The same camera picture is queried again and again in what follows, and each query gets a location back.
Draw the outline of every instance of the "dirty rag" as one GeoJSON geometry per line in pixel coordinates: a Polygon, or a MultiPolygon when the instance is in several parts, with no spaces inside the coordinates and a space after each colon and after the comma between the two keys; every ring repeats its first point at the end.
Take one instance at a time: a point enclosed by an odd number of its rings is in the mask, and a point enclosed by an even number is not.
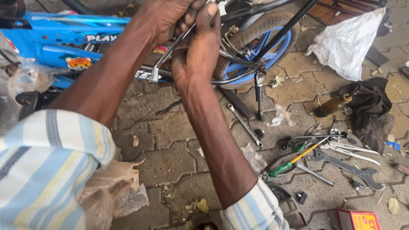
{"type": "Polygon", "coordinates": [[[366,81],[357,81],[342,86],[333,93],[339,97],[358,90],[347,105],[355,110],[357,137],[380,154],[384,152],[387,140],[395,123],[395,117],[389,113],[392,103],[385,92],[388,79],[374,77],[366,81]]]}

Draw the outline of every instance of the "striped shirt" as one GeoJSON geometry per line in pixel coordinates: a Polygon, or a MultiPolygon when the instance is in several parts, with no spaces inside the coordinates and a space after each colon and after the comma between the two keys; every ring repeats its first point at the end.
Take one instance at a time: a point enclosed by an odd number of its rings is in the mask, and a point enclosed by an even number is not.
{"type": "MultiPolygon", "coordinates": [[[[65,110],[41,110],[0,138],[0,228],[85,229],[78,201],[94,170],[116,147],[104,125],[65,110]]],[[[233,229],[288,229],[261,180],[223,211],[233,229]]]]}

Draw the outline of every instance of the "bottle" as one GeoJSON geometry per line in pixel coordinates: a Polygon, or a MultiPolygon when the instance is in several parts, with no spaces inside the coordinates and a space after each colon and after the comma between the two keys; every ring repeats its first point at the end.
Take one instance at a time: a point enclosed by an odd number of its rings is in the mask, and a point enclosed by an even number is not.
{"type": "Polygon", "coordinates": [[[352,100],[352,96],[356,95],[357,93],[358,91],[355,90],[352,94],[346,93],[340,97],[331,98],[329,101],[315,109],[314,113],[317,117],[326,117],[340,111],[346,107],[346,104],[352,100]]]}

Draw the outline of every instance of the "box wrench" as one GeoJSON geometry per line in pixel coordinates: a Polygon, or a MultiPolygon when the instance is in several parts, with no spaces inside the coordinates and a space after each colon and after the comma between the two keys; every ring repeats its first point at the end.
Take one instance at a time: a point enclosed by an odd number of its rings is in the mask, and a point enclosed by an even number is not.
{"type": "Polygon", "coordinates": [[[253,138],[253,140],[255,141],[257,146],[260,147],[260,148],[263,147],[263,144],[257,139],[256,135],[254,135],[254,133],[250,130],[250,128],[246,125],[246,123],[244,123],[243,119],[241,119],[241,117],[238,115],[236,110],[234,110],[233,105],[228,104],[227,107],[233,112],[233,114],[237,117],[237,119],[240,121],[240,123],[244,126],[244,128],[250,134],[250,136],[253,138]]]}
{"type": "Polygon", "coordinates": [[[359,176],[360,178],[362,178],[369,187],[371,187],[373,190],[376,191],[382,191],[385,189],[385,185],[380,185],[378,183],[376,183],[375,181],[373,181],[372,176],[375,173],[379,173],[376,169],[366,169],[366,170],[360,170],[357,169],[345,162],[343,162],[342,160],[339,160],[335,157],[332,157],[330,155],[327,155],[326,153],[324,153],[324,151],[322,151],[321,148],[316,148],[315,150],[315,156],[309,156],[307,157],[309,160],[313,161],[313,162],[319,162],[321,160],[326,160],[329,163],[332,163],[340,168],[343,168],[357,176],[359,176]]]}
{"type": "Polygon", "coordinates": [[[318,179],[322,180],[323,182],[325,182],[325,183],[327,183],[327,184],[329,184],[329,185],[331,185],[331,186],[334,186],[334,185],[335,185],[334,182],[332,182],[332,181],[330,181],[329,179],[327,179],[327,178],[325,178],[325,177],[319,175],[318,173],[312,171],[311,169],[305,167],[304,165],[302,165],[302,164],[300,164],[300,163],[296,163],[296,164],[295,164],[295,167],[300,168],[300,169],[302,169],[302,170],[308,172],[309,174],[311,174],[311,175],[313,175],[313,176],[316,176],[318,179]]]}
{"type": "MultiPolygon", "coordinates": [[[[209,3],[210,1],[214,2],[214,0],[207,0],[205,2],[205,5],[209,3]]],[[[190,29],[187,32],[183,32],[172,45],[165,51],[165,53],[160,57],[154,64],[153,69],[152,69],[152,74],[151,77],[149,78],[149,84],[151,86],[156,86],[159,83],[159,68],[168,60],[168,58],[172,55],[173,48],[175,45],[183,40],[189,33],[190,31],[196,26],[196,23],[194,23],[190,29]]]]}

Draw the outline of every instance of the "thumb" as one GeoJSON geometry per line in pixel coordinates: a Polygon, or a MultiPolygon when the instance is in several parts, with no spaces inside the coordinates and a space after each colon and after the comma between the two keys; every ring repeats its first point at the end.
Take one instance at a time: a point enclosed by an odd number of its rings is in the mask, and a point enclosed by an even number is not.
{"type": "Polygon", "coordinates": [[[214,2],[206,4],[204,7],[202,7],[196,16],[196,29],[198,33],[211,28],[210,24],[218,10],[219,8],[214,2]]]}

